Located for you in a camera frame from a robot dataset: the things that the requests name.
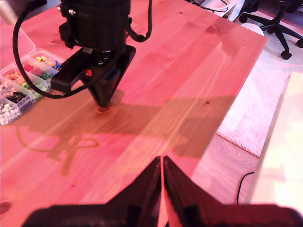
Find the plastic lid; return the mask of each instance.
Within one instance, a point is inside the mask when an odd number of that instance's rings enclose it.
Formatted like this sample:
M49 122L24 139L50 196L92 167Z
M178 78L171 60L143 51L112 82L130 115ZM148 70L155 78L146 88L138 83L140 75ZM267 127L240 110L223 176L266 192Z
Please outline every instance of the plastic lid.
M1 19L0 26L0 44L1 44L1 57L0 57L0 68L3 69L15 62L13 54L13 30L14 26L7 25ZM20 29L18 36L18 49L20 58L33 52L36 49L33 41Z

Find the cable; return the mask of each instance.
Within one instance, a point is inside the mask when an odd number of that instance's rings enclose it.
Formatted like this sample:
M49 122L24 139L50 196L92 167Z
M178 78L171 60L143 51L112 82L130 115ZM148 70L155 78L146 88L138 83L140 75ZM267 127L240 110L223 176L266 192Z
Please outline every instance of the cable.
M152 0L148 3L148 30L146 33L146 37L143 35L138 35L132 28L130 23L127 23L126 25L126 31L129 34L129 36L134 39L135 41L142 43L146 41L152 34Z
M202 3L205 1L203 0L202 2L198 3L196 2L195 0L191 0L192 3L200 8L203 8L203 9L206 9L206 10L210 10L212 11L213 13L215 12L219 12L219 13L224 13L224 12L227 12L228 11L228 6L230 5L230 2L228 1L228 3L224 0L220 0L221 2L223 2L226 6L225 7L221 7L221 8L216 8L216 9L212 9L212 8L208 8L206 6L203 6Z
M87 88L89 88L90 86L92 86L95 82L97 82L100 77L98 76L94 76L92 77L91 81L86 83L85 85L73 90L72 92L70 92L69 94L65 94L65 95L52 95L49 94L45 91L40 90L38 87L36 87L36 85L31 81L31 79L27 76L21 60L20 60L20 55L19 55L19 51L18 51L18 35L19 35L19 30L21 27L21 24L23 23L23 21L25 20L25 18L27 17L27 15L29 14L29 12L43 6L46 5L47 1L46 0L34 0L32 2L30 2L26 8L24 9L24 11L21 13L20 17L18 18L15 27L14 27L14 32L13 32L13 53L14 53L14 58L15 58L15 62L16 65L21 73L21 75L23 76L25 82L38 94L45 96L47 98L52 98L52 99L60 99L60 98L67 98L70 97L72 95L75 95ZM150 36L151 36L151 32L152 32L152 0L150 0L149 3L149 9L148 9L148 32L146 34L146 37L144 37L143 35L138 35L137 33L135 33L134 36L137 36L137 38L139 37L139 41L138 42L144 42L146 41ZM121 53L122 47L118 47L117 50L115 51L115 56L113 58L113 60L107 64L104 67L104 71L109 70L110 68L114 67L114 65L117 63Z
M255 173L255 172L248 173L248 174L246 174L246 175L242 178L241 183L240 183L240 186L239 186L239 190L238 190L237 204L239 204L240 190L241 190L241 186L242 186L242 182L243 182L244 178L247 177L248 175L251 175L251 174L254 174L254 173Z

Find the chair wheel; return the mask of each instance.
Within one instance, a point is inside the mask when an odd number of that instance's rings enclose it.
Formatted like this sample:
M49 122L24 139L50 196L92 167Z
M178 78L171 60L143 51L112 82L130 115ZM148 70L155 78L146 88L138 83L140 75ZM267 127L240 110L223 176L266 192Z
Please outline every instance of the chair wheel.
M303 39L297 41L297 47L303 48Z
M239 17L239 21L241 23L246 23L247 22L247 16L245 16L244 14L242 14L240 17Z
M292 54L291 54L289 51L283 51L283 52L281 53L281 57L282 57L284 60L290 59L291 56L292 56Z

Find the white rug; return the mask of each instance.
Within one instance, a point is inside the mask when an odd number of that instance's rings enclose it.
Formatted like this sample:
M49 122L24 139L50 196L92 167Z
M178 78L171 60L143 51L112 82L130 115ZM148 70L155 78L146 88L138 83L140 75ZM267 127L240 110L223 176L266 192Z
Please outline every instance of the white rug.
M270 19L260 12L253 14ZM260 25L250 19L247 23ZM303 30L281 24L303 35ZM278 38L267 32L264 36L269 38L266 47L217 132L257 157L261 154L284 81L292 72L303 71L303 48L295 46L297 39L285 35L292 57L283 60L280 53L284 49Z

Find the wooden tabletop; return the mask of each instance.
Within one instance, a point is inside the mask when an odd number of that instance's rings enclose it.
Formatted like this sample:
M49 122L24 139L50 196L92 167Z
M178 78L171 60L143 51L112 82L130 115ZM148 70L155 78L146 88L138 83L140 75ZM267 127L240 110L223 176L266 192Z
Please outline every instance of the wooden tabletop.
M274 203L303 216L303 73L293 73L276 109L247 203Z
M146 33L148 1L132 0L133 28ZM26 21L37 48L67 59L52 9ZM87 90L43 98L1 128L3 227L52 204L105 203L157 156L189 176L260 55L266 38L184 0L154 0L153 32L99 113ZM159 226L167 221L161 203Z

